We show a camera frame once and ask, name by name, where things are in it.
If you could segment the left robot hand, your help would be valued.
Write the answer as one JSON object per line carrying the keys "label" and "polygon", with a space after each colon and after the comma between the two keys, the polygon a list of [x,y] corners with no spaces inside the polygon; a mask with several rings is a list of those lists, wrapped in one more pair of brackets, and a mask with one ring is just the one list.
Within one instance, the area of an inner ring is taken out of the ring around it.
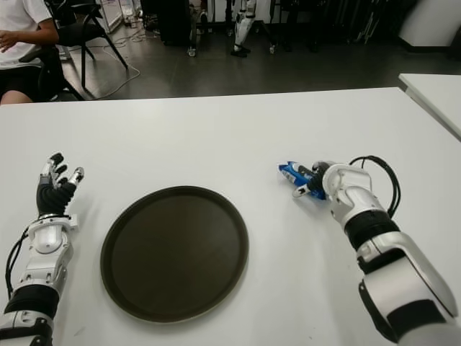
{"label": "left robot hand", "polygon": [[36,189],[36,205],[39,217],[63,216],[77,187],[84,178],[82,167],[77,167],[70,177],[62,177],[62,173],[68,168],[63,161],[62,153],[53,154],[45,162],[40,172]]}

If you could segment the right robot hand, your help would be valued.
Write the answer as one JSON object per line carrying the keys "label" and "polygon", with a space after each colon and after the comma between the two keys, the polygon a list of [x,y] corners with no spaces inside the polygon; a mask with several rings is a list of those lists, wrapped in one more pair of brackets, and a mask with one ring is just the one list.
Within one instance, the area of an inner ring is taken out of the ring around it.
{"label": "right robot hand", "polygon": [[306,180],[306,183],[296,187],[292,192],[292,196],[300,198],[304,195],[309,195],[319,200],[325,200],[326,193],[323,188],[323,177],[328,168],[333,164],[332,161],[317,161],[311,169],[302,164],[297,164],[295,171]]}

